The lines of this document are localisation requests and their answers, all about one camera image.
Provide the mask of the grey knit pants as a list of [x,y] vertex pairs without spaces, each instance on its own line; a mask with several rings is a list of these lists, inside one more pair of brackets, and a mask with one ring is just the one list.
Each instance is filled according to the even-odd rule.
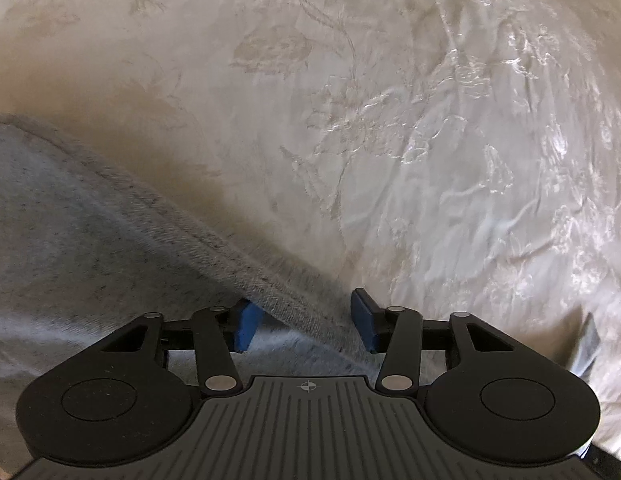
[[0,479],[30,458],[14,410],[34,378],[140,314],[240,298],[267,313],[243,377],[376,374],[333,278],[192,217],[56,128],[0,115]]

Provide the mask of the white floral bedspread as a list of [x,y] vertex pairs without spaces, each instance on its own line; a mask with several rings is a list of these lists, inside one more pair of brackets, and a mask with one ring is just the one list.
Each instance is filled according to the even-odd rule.
[[615,0],[0,0],[0,115],[381,304],[557,362],[621,458]]

